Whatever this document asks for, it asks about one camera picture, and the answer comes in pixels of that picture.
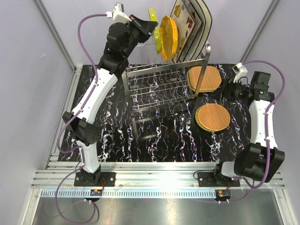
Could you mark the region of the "black rimmed square plate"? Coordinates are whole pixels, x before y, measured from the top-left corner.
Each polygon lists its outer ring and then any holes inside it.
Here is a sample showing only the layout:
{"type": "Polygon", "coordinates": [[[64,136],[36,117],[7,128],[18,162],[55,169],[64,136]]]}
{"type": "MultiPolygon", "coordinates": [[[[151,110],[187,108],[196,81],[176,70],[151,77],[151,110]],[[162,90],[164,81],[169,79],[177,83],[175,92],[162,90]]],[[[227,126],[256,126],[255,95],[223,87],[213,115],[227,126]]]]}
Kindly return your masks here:
{"type": "Polygon", "coordinates": [[[191,4],[201,20],[201,27],[191,45],[191,60],[195,60],[206,44],[212,26],[212,16],[207,4],[203,0],[191,0],[191,4]]]}

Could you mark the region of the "aluminium mounting rail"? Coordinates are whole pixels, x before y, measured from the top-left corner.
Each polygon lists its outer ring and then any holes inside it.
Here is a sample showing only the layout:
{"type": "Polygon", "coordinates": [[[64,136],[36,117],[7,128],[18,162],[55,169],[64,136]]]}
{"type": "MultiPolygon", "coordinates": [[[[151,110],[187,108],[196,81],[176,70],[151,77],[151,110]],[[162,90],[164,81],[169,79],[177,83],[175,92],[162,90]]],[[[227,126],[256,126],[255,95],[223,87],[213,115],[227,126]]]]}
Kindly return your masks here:
{"type": "MultiPolygon", "coordinates": [[[[68,175],[64,188],[73,186],[76,162],[51,161],[44,170],[37,170],[32,188],[55,188],[68,175]]],[[[213,170],[215,162],[101,162],[103,172],[115,172],[116,188],[197,188],[195,171],[213,170]]]]}

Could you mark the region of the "green ceramic plate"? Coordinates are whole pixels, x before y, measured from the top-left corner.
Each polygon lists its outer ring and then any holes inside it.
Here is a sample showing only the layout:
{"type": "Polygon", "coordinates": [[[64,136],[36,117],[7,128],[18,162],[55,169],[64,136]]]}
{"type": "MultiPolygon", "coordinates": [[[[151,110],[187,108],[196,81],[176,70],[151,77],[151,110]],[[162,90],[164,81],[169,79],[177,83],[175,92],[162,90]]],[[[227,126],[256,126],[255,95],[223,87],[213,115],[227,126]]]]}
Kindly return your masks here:
{"type": "Polygon", "coordinates": [[[162,52],[162,43],[161,43],[161,35],[159,31],[158,18],[156,15],[156,11],[153,8],[148,8],[149,17],[152,22],[156,22],[157,26],[153,31],[153,39],[156,47],[157,54],[162,52]]]}

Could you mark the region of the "orange rounded-square wicker plate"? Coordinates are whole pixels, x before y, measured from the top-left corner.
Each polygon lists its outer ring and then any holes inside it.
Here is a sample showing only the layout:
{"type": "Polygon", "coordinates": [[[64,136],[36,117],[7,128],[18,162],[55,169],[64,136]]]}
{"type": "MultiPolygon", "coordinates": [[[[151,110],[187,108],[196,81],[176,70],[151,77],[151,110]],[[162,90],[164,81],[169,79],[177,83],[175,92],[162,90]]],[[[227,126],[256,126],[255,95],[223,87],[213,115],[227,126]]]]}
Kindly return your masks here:
{"type": "MultiPolygon", "coordinates": [[[[202,66],[193,67],[187,72],[187,81],[193,92],[196,90],[197,82],[200,76],[202,66]]],[[[207,66],[204,72],[199,92],[213,92],[221,84],[222,79],[217,68],[207,66]]]]}

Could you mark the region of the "cream floral square plate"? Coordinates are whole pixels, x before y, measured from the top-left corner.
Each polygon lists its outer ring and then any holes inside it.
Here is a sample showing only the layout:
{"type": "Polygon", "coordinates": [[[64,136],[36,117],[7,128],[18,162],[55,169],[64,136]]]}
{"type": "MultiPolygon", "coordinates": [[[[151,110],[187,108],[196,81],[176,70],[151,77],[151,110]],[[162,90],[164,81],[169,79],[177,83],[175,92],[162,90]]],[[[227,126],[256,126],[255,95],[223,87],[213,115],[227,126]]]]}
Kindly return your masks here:
{"type": "Polygon", "coordinates": [[[171,12],[178,30],[178,46],[173,58],[174,63],[182,62],[188,55],[192,41],[202,21],[189,0],[177,0],[171,12]]]}

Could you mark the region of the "stainless steel dish rack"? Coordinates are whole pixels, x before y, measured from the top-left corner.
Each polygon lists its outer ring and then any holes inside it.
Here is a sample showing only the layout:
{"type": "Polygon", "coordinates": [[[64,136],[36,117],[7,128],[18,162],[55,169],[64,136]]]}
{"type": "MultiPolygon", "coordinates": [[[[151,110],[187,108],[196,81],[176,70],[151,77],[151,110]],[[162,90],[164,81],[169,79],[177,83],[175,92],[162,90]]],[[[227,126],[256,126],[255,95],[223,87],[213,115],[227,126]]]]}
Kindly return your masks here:
{"type": "Polygon", "coordinates": [[[122,75],[131,117],[136,113],[193,101],[195,91],[188,84],[188,70],[201,66],[196,88],[202,84],[210,58],[211,47],[206,42],[205,53],[192,61],[176,64],[134,65],[122,75]]]}

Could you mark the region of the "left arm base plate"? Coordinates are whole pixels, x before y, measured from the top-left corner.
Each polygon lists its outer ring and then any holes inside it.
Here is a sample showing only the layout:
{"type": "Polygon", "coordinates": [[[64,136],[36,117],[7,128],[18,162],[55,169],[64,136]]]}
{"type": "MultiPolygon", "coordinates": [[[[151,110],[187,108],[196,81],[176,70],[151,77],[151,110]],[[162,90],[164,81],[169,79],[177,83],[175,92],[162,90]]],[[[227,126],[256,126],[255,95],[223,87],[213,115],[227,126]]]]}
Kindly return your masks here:
{"type": "Polygon", "coordinates": [[[77,172],[75,175],[75,187],[114,187],[116,181],[115,172],[77,172]]]}

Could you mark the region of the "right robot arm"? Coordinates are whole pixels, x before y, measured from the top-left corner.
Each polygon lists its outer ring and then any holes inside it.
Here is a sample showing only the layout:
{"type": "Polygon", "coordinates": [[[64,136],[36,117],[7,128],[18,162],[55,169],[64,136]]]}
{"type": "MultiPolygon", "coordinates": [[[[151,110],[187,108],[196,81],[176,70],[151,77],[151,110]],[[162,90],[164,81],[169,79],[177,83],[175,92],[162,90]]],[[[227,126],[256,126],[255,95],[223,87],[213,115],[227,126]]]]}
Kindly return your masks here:
{"type": "Polygon", "coordinates": [[[235,77],[226,81],[223,96],[227,100],[241,99],[247,102],[251,117],[251,139],[235,161],[218,163],[212,175],[217,186],[223,186],[234,177],[250,178],[260,185],[268,183],[285,159],[278,149],[273,131],[273,100],[269,92],[270,74],[255,71],[250,84],[241,80],[245,69],[235,71],[235,77]]]}

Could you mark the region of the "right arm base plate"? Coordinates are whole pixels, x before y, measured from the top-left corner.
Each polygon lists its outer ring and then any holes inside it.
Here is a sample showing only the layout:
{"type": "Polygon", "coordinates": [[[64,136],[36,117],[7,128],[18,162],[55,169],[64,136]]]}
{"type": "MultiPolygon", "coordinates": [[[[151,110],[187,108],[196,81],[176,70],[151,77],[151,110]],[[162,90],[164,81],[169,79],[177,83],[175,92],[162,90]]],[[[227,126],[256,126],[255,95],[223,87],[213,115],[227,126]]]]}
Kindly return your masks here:
{"type": "Polygon", "coordinates": [[[198,172],[197,181],[200,188],[204,187],[218,187],[214,182],[214,173],[213,172],[198,172]]]}

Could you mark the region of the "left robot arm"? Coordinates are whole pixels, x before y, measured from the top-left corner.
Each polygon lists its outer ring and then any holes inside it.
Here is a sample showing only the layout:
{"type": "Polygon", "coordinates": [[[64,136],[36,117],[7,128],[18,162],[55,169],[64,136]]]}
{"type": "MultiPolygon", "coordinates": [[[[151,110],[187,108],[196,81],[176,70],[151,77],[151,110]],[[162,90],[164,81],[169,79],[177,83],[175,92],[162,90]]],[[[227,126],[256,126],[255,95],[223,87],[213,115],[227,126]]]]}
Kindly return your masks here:
{"type": "Polygon", "coordinates": [[[116,174],[101,172],[97,156],[100,128],[95,126],[96,114],[110,89],[116,84],[128,66],[128,57],[139,43],[146,42],[158,26],[156,21],[144,21],[134,15],[113,15],[109,27],[104,54],[97,65],[92,64],[95,76],[72,112],[64,112],[63,129],[73,134],[82,165],[74,171],[76,187],[114,186],[116,174]]]}

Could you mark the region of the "orange ceramic plate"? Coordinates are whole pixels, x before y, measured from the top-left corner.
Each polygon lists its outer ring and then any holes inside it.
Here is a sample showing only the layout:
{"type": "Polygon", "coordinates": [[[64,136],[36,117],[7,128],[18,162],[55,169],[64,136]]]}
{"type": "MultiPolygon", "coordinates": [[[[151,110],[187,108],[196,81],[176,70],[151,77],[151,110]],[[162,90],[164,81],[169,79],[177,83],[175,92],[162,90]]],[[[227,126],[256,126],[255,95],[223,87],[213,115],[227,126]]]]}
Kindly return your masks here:
{"type": "Polygon", "coordinates": [[[176,22],[168,15],[164,16],[160,24],[162,57],[165,61],[174,58],[178,47],[178,29],[176,22]]]}

